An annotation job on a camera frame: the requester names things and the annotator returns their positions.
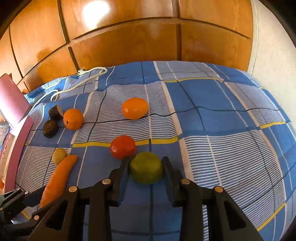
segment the yellow stripe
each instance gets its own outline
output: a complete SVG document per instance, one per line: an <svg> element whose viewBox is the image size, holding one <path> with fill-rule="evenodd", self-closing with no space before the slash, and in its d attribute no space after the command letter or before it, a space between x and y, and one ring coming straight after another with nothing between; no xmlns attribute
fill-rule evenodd
<svg viewBox="0 0 296 241"><path fill-rule="evenodd" d="M136 141L136 146L148 145L149 140Z"/></svg>
<svg viewBox="0 0 296 241"><path fill-rule="evenodd" d="M22 211L22 214L27 218L27 219L31 219L24 211Z"/></svg>
<svg viewBox="0 0 296 241"><path fill-rule="evenodd" d="M285 122L284 121L282 121L282 122L271 122L269 124L261 125L260 128L264 129L264 128L267 128L267 127L270 127L270 126L282 125L282 124L285 124Z"/></svg>
<svg viewBox="0 0 296 241"><path fill-rule="evenodd" d="M257 231L260 231L263 229L278 213L279 211L285 206L286 203L283 203L275 212L272 214L263 224L261 224L258 228Z"/></svg>
<svg viewBox="0 0 296 241"><path fill-rule="evenodd" d="M170 144L178 141L178 137L174 137L171 139L152 139L151 144Z"/></svg>
<svg viewBox="0 0 296 241"><path fill-rule="evenodd" d="M85 143L77 143L73 144L73 147L86 147L86 146L103 146L103 147L109 147L110 143L106 142L85 142Z"/></svg>
<svg viewBox="0 0 296 241"><path fill-rule="evenodd" d="M178 141L178 137L174 137L171 139L152 139L151 144L170 144ZM111 143L106 142L85 142L85 143L77 143L73 144L73 147L87 147L87 146L103 146L103 147L109 147ZM136 146L142 146L142 145L148 145L149 140L142 140L142 141L136 141Z"/></svg>
<svg viewBox="0 0 296 241"><path fill-rule="evenodd" d="M181 79L181 80L165 80L166 83L175 83L175 82L181 82L184 80L218 80L220 82L223 83L223 79L221 78L216 78L216 77L191 77L191 78L185 78L185 79Z"/></svg>

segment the screw head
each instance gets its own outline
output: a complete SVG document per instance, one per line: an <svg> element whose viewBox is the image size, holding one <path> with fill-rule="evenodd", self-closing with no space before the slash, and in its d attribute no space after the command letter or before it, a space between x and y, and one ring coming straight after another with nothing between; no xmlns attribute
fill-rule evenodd
<svg viewBox="0 0 296 241"><path fill-rule="evenodd" d="M77 187L76 186L69 187L69 192L76 192L76 191L77 191Z"/></svg>
<svg viewBox="0 0 296 241"><path fill-rule="evenodd" d="M215 191L221 193L221 192L223 192L223 188L220 187L220 186L216 186L216 187L215 187Z"/></svg>
<svg viewBox="0 0 296 241"><path fill-rule="evenodd" d="M184 185L188 185L188 184L190 183L190 180L187 179L187 178L183 178L183 179L181 180L181 183L184 184Z"/></svg>
<svg viewBox="0 0 296 241"><path fill-rule="evenodd" d="M105 178L104 180L102 180L102 183L103 183L104 185L108 185L108 184L111 183L111 180L110 180L109 178Z"/></svg>

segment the tangerine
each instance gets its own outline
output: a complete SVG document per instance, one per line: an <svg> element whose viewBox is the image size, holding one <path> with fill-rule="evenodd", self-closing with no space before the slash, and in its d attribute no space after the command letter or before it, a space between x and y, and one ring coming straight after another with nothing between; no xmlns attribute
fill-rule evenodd
<svg viewBox="0 0 296 241"><path fill-rule="evenodd" d="M148 112L149 106L144 99L131 98L126 100L121 108L122 114L129 120L137 120Z"/></svg>
<svg viewBox="0 0 296 241"><path fill-rule="evenodd" d="M64 114L63 122L66 128L76 131L83 125L83 114L78 109L69 109Z"/></svg>

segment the carrot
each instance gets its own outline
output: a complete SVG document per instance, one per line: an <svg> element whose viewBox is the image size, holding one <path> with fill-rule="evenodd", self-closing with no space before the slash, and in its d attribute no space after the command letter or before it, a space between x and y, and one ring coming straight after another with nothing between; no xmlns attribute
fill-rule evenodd
<svg viewBox="0 0 296 241"><path fill-rule="evenodd" d="M70 155L65 157L56 167L43 191L39 205L40 208L46 206L64 193L70 171L77 160L78 156Z"/></svg>

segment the bed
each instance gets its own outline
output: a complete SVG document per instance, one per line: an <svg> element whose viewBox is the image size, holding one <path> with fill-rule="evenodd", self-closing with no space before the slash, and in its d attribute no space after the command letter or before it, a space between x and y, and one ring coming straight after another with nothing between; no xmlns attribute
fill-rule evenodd
<svg viewBox="0 0 296 241"><path fill-rule="evenodd" d="M33 103L53 89L71 88L98 73L53 80L27 98ZM149 112L139 120L121 114L122 103L140 97ZM48 110L79 109L84 124L71 131L59 122L51 139L42 134ZM109 151L111 141L129 135L137 153L168 156L173 167L200 186L224 187L265 241L277 241L295 217L296 132L272 95L244 71L183 61L134 62L108 68L74 91L49 98L29 114L34 121L17 171L15 187L34 191L47 184L55 169L55 148L79 160L67 187L94 185L118 168ZM31 216L38 206L26 208ZM163 180L153 185L128 181L121 206L110 208L114 241L177 241L181 208L172 208ZM204 240L208 240L206 207ZM88 208L84 221L87 240Z"/></svg>

